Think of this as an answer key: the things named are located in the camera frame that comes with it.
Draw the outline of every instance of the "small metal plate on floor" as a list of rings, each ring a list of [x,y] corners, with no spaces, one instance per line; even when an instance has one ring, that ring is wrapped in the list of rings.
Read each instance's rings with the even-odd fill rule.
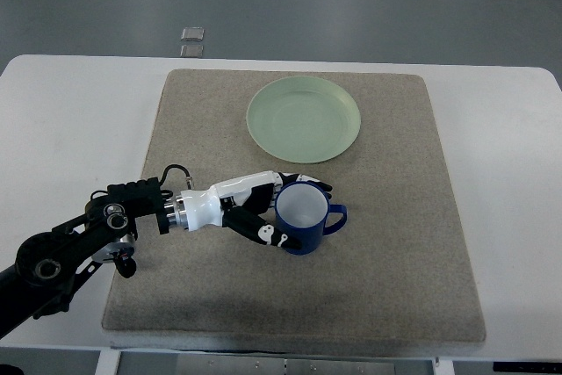
[[[182,31],[182,41],[201,41],[205,28],[188,27]]]
[[[203,57],[203,46],[182,46],[180,57]]]

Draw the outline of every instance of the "white robotic hand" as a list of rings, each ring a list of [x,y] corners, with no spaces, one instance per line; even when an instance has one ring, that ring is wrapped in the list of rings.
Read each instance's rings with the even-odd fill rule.
[[[296,173],[263,171],[214,184],[206,191],[188,189],[166,204],[170,224],[193,231],[208,224],[230,227],[253,242],[300,249],[300,243],[279,232],[258,214],[275,203],[281,188],[295,181],[310,181],[329,192],[329,184]]]

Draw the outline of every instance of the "silver connector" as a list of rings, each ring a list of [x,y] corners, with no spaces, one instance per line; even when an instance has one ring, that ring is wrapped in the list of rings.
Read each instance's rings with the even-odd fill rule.
[[[185,204],[181,195],[168,199],[164,204],[164,209],[166,210],[168,223],[171,226],[181,226],[186,230],[189,228],[187,214],[185,212]]]

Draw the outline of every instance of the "black cable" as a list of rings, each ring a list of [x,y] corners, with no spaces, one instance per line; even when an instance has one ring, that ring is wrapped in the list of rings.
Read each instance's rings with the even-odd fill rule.
[[[94,195],[96,195],[97,193],[104,193],[105,195],[107,195],[107,191],[93,191],[90,195],[90,201],[94,199]]]
[[[185,177],[191,177],[190,172],[184,166],[181,166],[179,164],[171,164],[166,169],[164,169],[162,177],[160,178],[160,186],[164,184],[164,182],[166,181],[166,177],[168,177],[168,172],[172,169],[180,169],[185,174]]]

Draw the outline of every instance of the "white table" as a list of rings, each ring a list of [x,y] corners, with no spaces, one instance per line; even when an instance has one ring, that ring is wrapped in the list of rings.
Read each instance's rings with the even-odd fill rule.
[[[0,77],[2,269],[94,190],[139,178],[165,78],[180,68],[422,76],[486,321],[485,345],[464,358],[562,359],[562,92],[544,69],[20,56]],[[0,345],[107,347],[112,273],[102,268],[67,314],[27,321]]]

